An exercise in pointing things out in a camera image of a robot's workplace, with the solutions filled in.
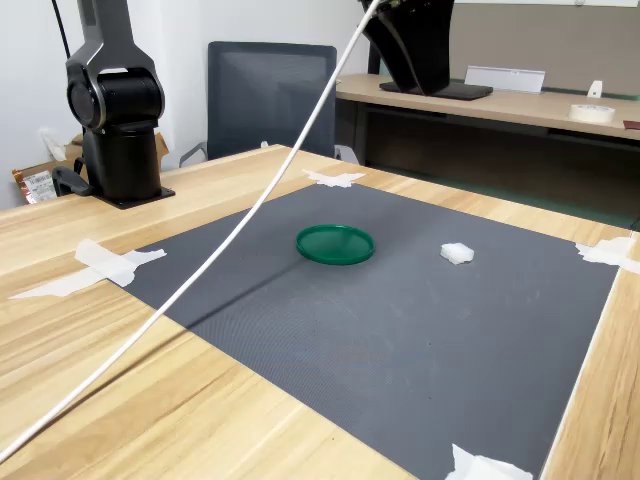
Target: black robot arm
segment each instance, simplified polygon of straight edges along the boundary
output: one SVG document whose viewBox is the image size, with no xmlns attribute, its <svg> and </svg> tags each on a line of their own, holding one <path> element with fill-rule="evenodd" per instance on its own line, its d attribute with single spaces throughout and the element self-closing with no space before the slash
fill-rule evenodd
<svg viewBox="0 0 640 480">
<path fill-rule="evenodd" d="M 164 198 L 154 128 L 164 92 L 153 60 L 133 41 L 127 0 L 78 0 L 84 45 L 67 61 L 67 99 L 86 128 L 83 163 L 56 167 L 59 194 L 95 195 L 119 208 Z"/>
<path fill-rule="evenodd" d="M 359 0 L 365 10 L 371 0 Z M 365 35 L 401 92 L 424 95 L 449 85 L 449 30 L 454 0 L 385 0 Z"/>
</svg>

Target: white tape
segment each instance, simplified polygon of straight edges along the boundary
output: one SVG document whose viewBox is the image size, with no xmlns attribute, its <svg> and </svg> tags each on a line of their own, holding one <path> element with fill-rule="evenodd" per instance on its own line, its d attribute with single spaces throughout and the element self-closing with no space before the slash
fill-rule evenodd
<svg viewBox="0 0 640 480">
<path fill-rule="evenodd" d="M 453 445 L 455 470 L 445 480 L 533 480 L 533 475 L 510 463 L 471 455 Z"/>
<path fill-rule="evenodd" d="M 311 172 L 309 170 L 303 170 L 303 172 L 309 175 L 309 180 L 316 180 L 318 185 L 342 188 L 350 187 L 354 180 L 366 175 L 365 173 L 343 173 L 337 177 L 331 177 L 329 175 L 322 175 L 321 173 Z"/>
<path fill-rule="evenodd" d="M 132 250 L 129 253 L 119 256 L 95 244 L 91 240 L 83 240 L 76 248 L 76 258 L 85 265 L 88 264 L 87 262 L 91 263 L 92 265 L 90 267 L 14 295 L 10 299 L 45 297 L 47 295 L 66 297 L 74 292 L 90 287 L 105 278 L 109 278 L 120 286 L 126 286 L 133 281 L 135 277 L 133 272 L 137 267 L 164 257 L 165 255 L 164 250 L 154 252 L 138 252 Z"/>
<path fill-rule="evenodd" d="M 640 274 L 640 262 L 627 258 L 627 254 L 635 243 L 635 238 L 618 237 L 612 240 L 600 240 L 595 247 L 576 243 L 576 248 L 586 262 L 615 265 Z"/>
<path fill-rule="evenodd" d="M 587 123 L 610 123 L 615 114 L 615 108 L 600 105 L 571 105 L 569 118 Z"/>
<path fill-rule="evenodd" d="M 76 247 L 76 260 L 121 287 L 126 287 L 133 282 L 133 272 L 137 267 L 130 260 L 86 239 L 82 240 Z"/>
</svg>

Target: wooden table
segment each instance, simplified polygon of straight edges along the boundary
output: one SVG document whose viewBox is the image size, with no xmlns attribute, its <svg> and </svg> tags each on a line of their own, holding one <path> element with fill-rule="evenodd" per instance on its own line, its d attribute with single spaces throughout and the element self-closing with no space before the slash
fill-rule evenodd
<svg viewBox="0 0 640 480">
<path fill-rule="evenodd" d="M 0 214 L 0 446 L 93 372 L 152 313 L 107 281 L 66 298 L 7 298 L 81 269 L 73 256 L 84 238 L 122 254 L 250 207 L 287 152 L 275 146 L 167 173 L 163 185 L 177 195 L 132 210 L 67 196 Z M 311 154 L 298 156 L 273 197 L 310 185 L 303 168 L 364 172 L 358 183 L 572 242 L 593 245 L 630 234 Z M 640 259 L 640 245 L 633 253 Z M 640 478 L 639 317 L 640 276 L 621 271 L 547 478 Z M 410 475 L 163 317 L 67 412 L 0 465 L 0 477 Z"/>
<path fill-rule="evenodd" d="M 391 77 L 381 75 L 348 75 L 340 80 L 337 98 L 343 100 L 640 140 L 640 130 L 625 130 L 622 123 L 623 120 L 640 121 L 640 102 L 631 100 L 551 92 L 536 95 L 495 91 L 488 97 L 467 102 L 385 92 L 380 84 L 391 81 Z M 571 105 L 585 103 L 615 108 L 613 122 L 592 124 L 571 120 Z"/>
</svg>

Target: green plastic lid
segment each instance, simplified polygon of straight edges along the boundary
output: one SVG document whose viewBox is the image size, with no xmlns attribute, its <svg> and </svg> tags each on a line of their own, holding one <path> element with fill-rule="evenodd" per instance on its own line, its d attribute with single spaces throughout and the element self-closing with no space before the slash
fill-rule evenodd
<svg viewBox="0 0 640 480">
<path fill-rule="evenodd" d="M 327 265 L 353 265 L 371 258 L 376 249 L 368 233 L 346 225 L 316 225 L 296 237 L 298 251 Z"/>
</svg>

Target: white foam block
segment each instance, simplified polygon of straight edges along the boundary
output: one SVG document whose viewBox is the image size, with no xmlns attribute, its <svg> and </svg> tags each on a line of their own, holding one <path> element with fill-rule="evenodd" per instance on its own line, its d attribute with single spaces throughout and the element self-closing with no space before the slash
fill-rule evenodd
<svg viewBox="0 0 640 480">
<path fill-rule="evenodd" d="M 462 243 L 446 243 L 442 246 L 440 255 L 454 265 L 460 265 L 473 260 L 474 252 Z"/>
</svg>

